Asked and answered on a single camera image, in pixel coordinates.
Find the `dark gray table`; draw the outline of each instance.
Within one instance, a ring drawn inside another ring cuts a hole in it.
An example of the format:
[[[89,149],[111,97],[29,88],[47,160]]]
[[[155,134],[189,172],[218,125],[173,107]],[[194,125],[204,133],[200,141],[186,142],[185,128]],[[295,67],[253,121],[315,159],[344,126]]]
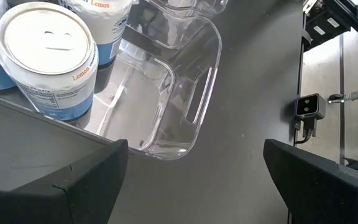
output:
[[[264,160],[264,139],[293,144],[291,103],[301,69],[302,1],[230,0],[214,18],[223,53],[198,141],[185,157],[131,156],[110,223],[285,223],[287,208]],[[0,189],[12,189],[103,145],[17,126],[0,110]]]

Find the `table surface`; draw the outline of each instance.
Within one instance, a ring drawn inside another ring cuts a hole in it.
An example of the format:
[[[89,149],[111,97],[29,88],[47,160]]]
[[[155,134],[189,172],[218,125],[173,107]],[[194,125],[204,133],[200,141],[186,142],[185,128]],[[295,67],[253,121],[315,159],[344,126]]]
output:
[[[131,156],[110,223],[285,223],[265,166],[267,138],[293,144],[302,1],[230,0],[213,21],[223,52],[194,148],[175,161]],[[25,123],[17,124],[20,119]],[[9,190],[103,144],[0,108],[0,189]]]

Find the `cable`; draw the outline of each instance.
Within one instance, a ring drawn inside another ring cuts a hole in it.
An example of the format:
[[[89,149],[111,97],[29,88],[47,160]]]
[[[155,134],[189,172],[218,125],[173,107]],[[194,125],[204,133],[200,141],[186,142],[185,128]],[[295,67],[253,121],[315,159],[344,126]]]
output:
[[[307,141],[309,141],[310,137],[311,137],[311,134],[313,133],[313,130],[312,129],[309,129],[308,130],[308,133],[306,134],[305,138],[301,141],[296,141],[295,144],[303,144]]]

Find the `transparent container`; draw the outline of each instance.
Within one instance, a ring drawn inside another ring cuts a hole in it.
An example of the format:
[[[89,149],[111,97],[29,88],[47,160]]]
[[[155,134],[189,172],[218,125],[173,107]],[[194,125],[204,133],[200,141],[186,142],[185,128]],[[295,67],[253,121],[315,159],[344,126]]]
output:
[[[228,0],[149,0],[165,7],[171,14],[182,17],[211,17],[226,8]]]
[[[159,159],[195,144],[213,91],[221,38],[205,17],[177,17],[140,0],[129,14],[114,63],[98,70],[91,108],[76,126],[98,138],[127,139]],[[0,97],[33,110],[18,89]]]

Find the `can lid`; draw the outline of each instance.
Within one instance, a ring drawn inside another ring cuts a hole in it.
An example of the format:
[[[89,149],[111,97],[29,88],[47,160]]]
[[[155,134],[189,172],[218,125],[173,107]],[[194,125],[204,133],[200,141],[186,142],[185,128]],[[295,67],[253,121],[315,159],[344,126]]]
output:
[[[7,25],[4,44],[21,67],[45,75],[71,72],[91,53],[84,28],[64,12],[47,8],[24,11]]]

